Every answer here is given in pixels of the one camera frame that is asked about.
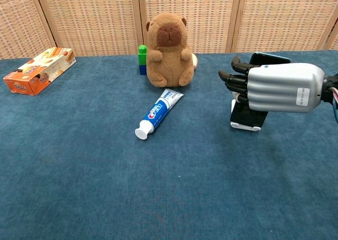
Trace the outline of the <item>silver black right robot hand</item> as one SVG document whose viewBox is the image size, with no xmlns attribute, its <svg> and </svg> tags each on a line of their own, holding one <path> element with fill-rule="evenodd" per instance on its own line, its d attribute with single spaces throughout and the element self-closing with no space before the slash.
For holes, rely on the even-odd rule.
<svg viewBox="0 0 338 240">
<path fill-rule="evenodd" d="M 309 113 L 321 101 L 324 71 L 310 63 L 253 65 L 238 56 L 231 66 L 238 74 L 219 71 L 239 104 L 264 112 Z"/>
</svg>

